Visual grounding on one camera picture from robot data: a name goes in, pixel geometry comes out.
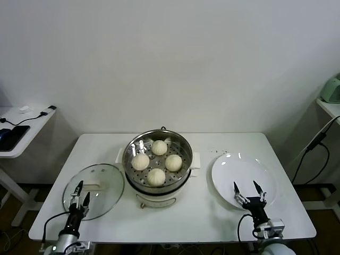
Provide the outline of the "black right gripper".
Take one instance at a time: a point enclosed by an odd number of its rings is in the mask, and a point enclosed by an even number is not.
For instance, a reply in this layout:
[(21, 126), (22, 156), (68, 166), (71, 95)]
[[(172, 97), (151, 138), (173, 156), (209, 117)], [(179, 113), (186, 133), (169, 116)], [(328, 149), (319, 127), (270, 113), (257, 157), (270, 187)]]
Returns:
[(241, 195), (240, 190), (236, 182), (233, 182), (234, 185), (234, 199), (240, 205), (243, 205), (243, 208), (248, 210), (253, 218), (253, 223), (255, 225), (260, 225), (269, 221), (269, 218), (265, 212), (266, 202), (266, 192), (263, 191), (261, 186), (253, 181), (255, 189), (259, 195), (259, 197), (247, 197), (247, 199)]

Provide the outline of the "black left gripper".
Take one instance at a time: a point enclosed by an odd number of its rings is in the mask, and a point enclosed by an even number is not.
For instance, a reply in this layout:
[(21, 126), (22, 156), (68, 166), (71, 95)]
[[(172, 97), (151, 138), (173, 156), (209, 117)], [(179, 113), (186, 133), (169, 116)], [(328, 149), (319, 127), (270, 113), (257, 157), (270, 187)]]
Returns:
[(69, 216), (66, 221), (66, 234), (79, 234), (81, 221), (86, 217), (89, 210), (90, 192), (87, 192), (81, 208), (79, 208), (80, 194), (83, 188), (83, 181), (80, 181), (74, 192), (71, 194)]

